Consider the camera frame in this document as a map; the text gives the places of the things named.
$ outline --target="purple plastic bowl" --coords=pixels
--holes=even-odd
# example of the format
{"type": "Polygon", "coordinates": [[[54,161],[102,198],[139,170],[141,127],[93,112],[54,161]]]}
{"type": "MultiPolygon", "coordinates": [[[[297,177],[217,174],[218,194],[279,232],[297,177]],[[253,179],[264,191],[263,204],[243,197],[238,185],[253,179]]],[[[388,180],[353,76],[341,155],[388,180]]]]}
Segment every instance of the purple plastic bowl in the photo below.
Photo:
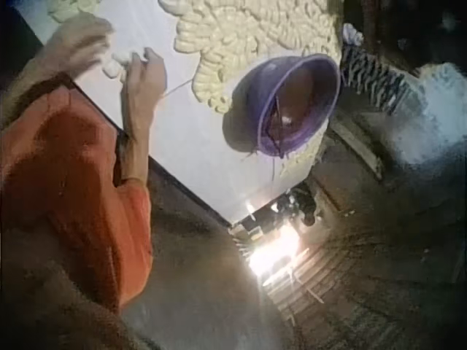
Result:
{"type": "Polygon", "coordinates": [[[286,135],[281,143],[284,154],[305,144],[328,119],[336,105],[341,84],[339,67],[327,55],[311,55],[305,58],[288,56],[273,58],[256,69],[247,91],[247,111],[256,132],[258,150],[270,156],[278,156],[274,142],[263,135],[263,124],[270,118],[277,91],[297,68],[306,66],[312,72],[314,104],[300,130],[286,135]]]}

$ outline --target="orange sleeve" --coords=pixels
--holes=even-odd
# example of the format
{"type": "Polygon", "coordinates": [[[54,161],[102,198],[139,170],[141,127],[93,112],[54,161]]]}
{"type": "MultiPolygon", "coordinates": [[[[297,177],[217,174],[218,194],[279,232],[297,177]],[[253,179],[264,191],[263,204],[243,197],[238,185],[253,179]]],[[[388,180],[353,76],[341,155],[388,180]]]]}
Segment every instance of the orange sleeve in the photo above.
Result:
{"type": "Polygon", "coordinates": [[[125,209],[134,247],[123,252],[132,256],[127,257],[127,263],[121,266],[121,307],[144,289],[153,264],[153,248],[150,227],[151,202],[146,185],[139,180],[128,179],[117,188],[117,193],[125,209]]]}

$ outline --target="bright light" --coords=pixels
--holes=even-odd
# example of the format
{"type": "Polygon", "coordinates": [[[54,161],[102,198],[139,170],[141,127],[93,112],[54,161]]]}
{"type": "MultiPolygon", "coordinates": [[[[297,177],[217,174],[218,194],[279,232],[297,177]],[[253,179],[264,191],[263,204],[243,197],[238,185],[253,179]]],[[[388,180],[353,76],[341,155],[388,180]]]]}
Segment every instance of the bright light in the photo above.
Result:
{"type": "Polygon", "coordinates": [[[283,225],[279,232],[278,239],[256,249],[250,257],[250,268],[258,277],[270,270],[283,257],[288,256],[293,259],[297,253],[300,237],[292,225],[283,225]]]}

